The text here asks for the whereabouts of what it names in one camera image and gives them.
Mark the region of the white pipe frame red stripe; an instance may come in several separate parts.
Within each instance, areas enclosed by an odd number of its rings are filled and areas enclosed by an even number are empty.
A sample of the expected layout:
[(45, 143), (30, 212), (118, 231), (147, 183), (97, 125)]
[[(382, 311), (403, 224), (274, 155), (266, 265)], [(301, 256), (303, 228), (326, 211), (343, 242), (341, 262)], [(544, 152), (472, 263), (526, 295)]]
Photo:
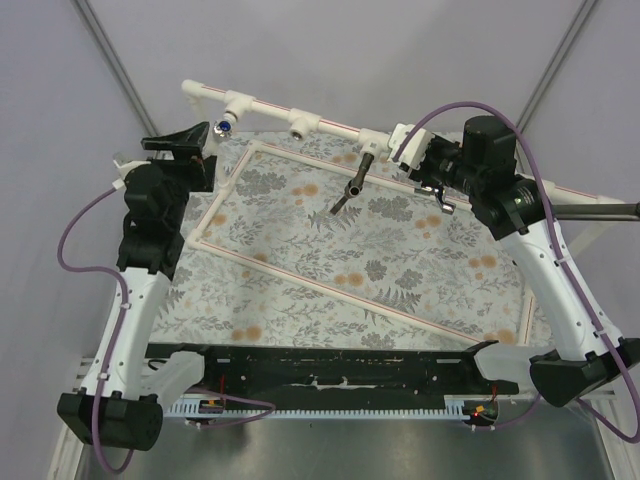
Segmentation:
[[(345, 206), (350, 201), (360, 197), (367, 186), (375, 185), (425, 199), (433, 203), (440, 211), (438, 205), (432, 197), (415, 194), (414, 189), (421, 187), (421, 185), (417, 182), (411, 181), (409, 179), (409, 174), (407, 171), (398, 168), (394, 163), (390, 161), (388, 140), (392, 132), (382, 133), (374, 130), (356, 129), (353, 127), (343, 126), (306, 111), (275, 106), (257, 100), (254, 97), (243, 93), (214, 89), (192, 80), (184, 81), (182, 84), (182, 89), (187, 97), (188, 102), (190, 103), (191, 107), (200, 120), (206, 119), (206, 114), (202, 106), (203, 101), (206, 99), (211, 99), (221, 102), (224, 106), (224, 109), (227, 104), (241, 106), (245, 109), (245, 113), (243, 116), (251, 113), (258, 113), (284, 121), (289, 127), (290, 136), (297, 141), (308, 142), (320, 136), (331, 135), (340, 138), (351, 149), (350, 160), (340, 160), (335, 162), (331, 160), (328, 153), (317, 153), (314, 156), (308, 156), (304, 154), (298, 154), (280, 147), (272, 146), (263, 142), (250, 141), (245, 152), (237, 160), (232, 169), (226, 169), (224, 167), (218, 168), (216, 172), (217, 184), (215, 187), (215, 199), (211, 202), (208, 209), (199, 220), (198, 224), (189, 232), (186, 239), (187, 248), (214, 254), (221, 258), (228, 259), (255, 269), (261, 273), (272, 275), (274, 277), (303, 286), (322, 295), (333, 297), (345, 303), (387, 316), (389, 318), (407, 324), (413, 323), (414, 317), (412, 315), (388, 308), (374, 301), (370, 301), (355, 295), (346, 294), (317, 280), (312, 280), (301, 275), (288, 272), (284, 269), (253, 260), (241, 254), (232, 252), (228, 249), (207, 243), (202, 238), (204, 229), (210, 224), (211, 219), (216, 211), (235, 189), (236, 183), (239, 180), (243, 169), (248, 163), (250, 154), (255, 151), (261, 151), (290, 161), (296, 161), (321, 170), (326, 170), (345, 176), (347, 179), (346, 184), (342, 188), (340, 196), (336, 199), (331, 208), (342, 197), (346, 185), (355, 176), (359, 164), (362, 160), (362, 155), (364, 153), (371, 153), (374, 155), (375, 160), (365, 178), (363, 189), (359, 196), (349, 200), (345, 204)], [(230, 137), (219, 145), (218, 150), (215, 154), (218, 156), (225, 154), (231, 145), (232, 138)], [(568, 191), (559, 188), (548, 181), (543, 181), (543, 184), (546, 188), (547, 194), (552, 204), (554, 205), (622, 203), (606, 197), (583, 195), (576, 192)], [(475, 218), (474, 214), (471, 211), (471, 205), (466, 195), (452, 188), (446, 188), (445, 193), (446, 200), (456, 205), (456, 210), (453, 214), (458, 211), (464, 210), (469, 212)], [(540, 305), (538, 304), (533, 291), (527, 283), (520, 268), (516, 265), (515, 261), (502, 247), (502, 245), (493, 238), (490, 230), (486, 226), (484, 227), (488, 230), (492, 239), (500, 245), (501, 249), (510, 257), (515, 267), (519, 270), (524, 280), (526, 296), (531, 299), (534, 305), (541, 310)], [(507, 346), (529, 345), (529, 343), (525, 341), (520, 341), (515, 344), (509, 344), (497, 340), (468, 340), (464, 347), (472, 346), (483, 341), (496, 341)]]

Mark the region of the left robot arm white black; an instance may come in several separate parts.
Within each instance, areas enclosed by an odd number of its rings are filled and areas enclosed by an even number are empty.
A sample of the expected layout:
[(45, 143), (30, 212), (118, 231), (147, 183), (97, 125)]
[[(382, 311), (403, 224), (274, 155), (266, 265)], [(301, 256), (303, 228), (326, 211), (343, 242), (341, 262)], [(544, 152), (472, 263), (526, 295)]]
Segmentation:
[(77, 393), (60, 396), (57, 413), (94, 448), (148, 451), (164, 413), (204, 375), (204, 358), (180, 351), (157, 370), (143, 372), (152, 325), (168, 293), (184, 238), (181, 225), (190, 195), (213, 189), (217, 158), (205, 153), (208, 122), (173, 134), (147, 137), (148, 158), (118, 165), (113, 192), (123, 191), (127, 213), (115, 267), (116, 282), (97, 354)]

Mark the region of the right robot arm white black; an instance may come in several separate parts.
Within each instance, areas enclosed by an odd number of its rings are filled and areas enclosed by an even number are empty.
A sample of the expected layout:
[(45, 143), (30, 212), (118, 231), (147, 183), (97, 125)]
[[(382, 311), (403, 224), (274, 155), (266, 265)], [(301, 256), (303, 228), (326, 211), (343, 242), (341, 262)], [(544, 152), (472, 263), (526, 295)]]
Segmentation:
[(476, 356), (485, 378), (530, 382), (551, 405), (562, 407), (615, 380), (628, 379), (639, 363), (639, 341), (609, 320), (580, 274), (564, 241), (560, 220), (591, 212), (618, 212), (619, 205), (552, 204), (543, 181), (517, 173), (515, 151), (525, 141), (499, 113), (466, 121), (461, 142), (424, 130), (400, 134), (394, 163), (434, 195), (443, 210), (446, 188), (468, 197), (471, 211), (509, 253), (551, 325), (554, 348), (527, 354), (516, 364), (503, 347)]

